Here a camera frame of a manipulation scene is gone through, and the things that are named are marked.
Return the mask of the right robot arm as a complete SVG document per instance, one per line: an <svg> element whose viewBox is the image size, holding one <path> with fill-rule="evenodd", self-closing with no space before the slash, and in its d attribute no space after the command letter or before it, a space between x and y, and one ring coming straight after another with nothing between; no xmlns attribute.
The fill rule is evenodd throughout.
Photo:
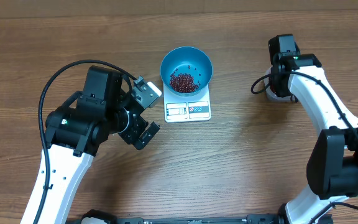
<svg viewBox="0 0 358 224"><path fill-rule="evenodd" d="M318 134L306 165L308 184L280 214L285 223L331 223L325 214L358 196L358 118L332 89L321 62L302 54L293 35L277 35L268 49L272 66L264 90L273 100L301 103Z"/></svg>

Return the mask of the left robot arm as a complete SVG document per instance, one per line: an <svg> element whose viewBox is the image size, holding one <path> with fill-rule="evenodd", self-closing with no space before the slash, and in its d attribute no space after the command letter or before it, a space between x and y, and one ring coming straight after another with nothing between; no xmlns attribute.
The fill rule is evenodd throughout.
<svg viewBox="0 0 358 224"><path fill-rule="evenodd" d="M78 186L99 146L112 134L143 149L160 127L141 117L162 92L118 68L91 66L83 90L41 123L42 158L22 223L65 223Z"/></svg>

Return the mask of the white digital kitchen scale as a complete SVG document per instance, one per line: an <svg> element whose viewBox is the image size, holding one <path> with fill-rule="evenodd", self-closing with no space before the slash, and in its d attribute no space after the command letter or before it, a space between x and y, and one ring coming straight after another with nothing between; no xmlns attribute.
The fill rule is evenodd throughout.
<svg viewBox="0 0 358 224"><path fill-rule="evenodd" d="M209 86L192 96L180 96L163 86L164 119L167 123L209 121L211 103Z"/></svg>

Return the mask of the red beans in bowl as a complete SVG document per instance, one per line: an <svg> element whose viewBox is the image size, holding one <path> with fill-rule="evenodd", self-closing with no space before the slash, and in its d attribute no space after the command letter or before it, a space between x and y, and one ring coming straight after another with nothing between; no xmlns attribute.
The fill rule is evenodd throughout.
<svg viewBox="0 0 358 224"><path fill-rule="evenodd" d="M183 65L173 69L169 76L169 86L178 93L194 93L201 89L202 74L196 67Z"/></svg>

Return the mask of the blue metal bowl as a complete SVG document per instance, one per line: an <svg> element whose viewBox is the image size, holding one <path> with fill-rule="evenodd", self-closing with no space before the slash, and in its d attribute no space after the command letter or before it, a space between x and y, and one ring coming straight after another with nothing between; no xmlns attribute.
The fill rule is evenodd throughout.
<svg viewBox="0 0 358 224"><path fill-rule="evenodd" d="M194 93L178 93L172 90L169 86L169 76L173 72L173 69L183 65L191 65L196 67L202 74L201 89ZM169 89L180 96L192 96L199 93L202 89L209 85L213 77L213 64L210 58L200 49L195 47L179 47L170 51L163 58L160 66L160 76L163 83L169 87Z"/></svg>

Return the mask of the clear plastic container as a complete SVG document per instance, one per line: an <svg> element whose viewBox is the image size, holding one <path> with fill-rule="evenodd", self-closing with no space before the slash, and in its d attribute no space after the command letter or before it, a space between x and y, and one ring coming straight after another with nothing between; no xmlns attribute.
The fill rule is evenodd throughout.
<svg viewBox="0 0 358 224"><path fill-rule="evenodd" d="M266 71L265 71L265 74L264 75L268 75L271 73L271 68L268 68ZM265 78L264 79L264 86L267 86L267 84L269 84L269 79L268 78ZM266 95L267 95L267 98L270 100L270 101L274 101L274 102L279 102L279 103L291 103L291 97L290 96L286 96L284 98L281 98L281 97L277 97L276 94L271 90L270 86L266 89L265 91Z"/></svg>

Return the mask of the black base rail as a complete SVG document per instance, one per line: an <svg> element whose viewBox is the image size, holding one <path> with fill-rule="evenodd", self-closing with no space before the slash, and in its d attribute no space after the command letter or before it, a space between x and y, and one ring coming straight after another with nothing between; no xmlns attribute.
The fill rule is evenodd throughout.
<svg viewBox="0 0 358 224"><path fill-rule="evenodd" d="M77 220L68 220L66 224L112 223L112 224L285 224L285 218L277 214L249 214L246 217L219 218L163 218L143 219L118 218L110 213L90 210Z"/></svg>

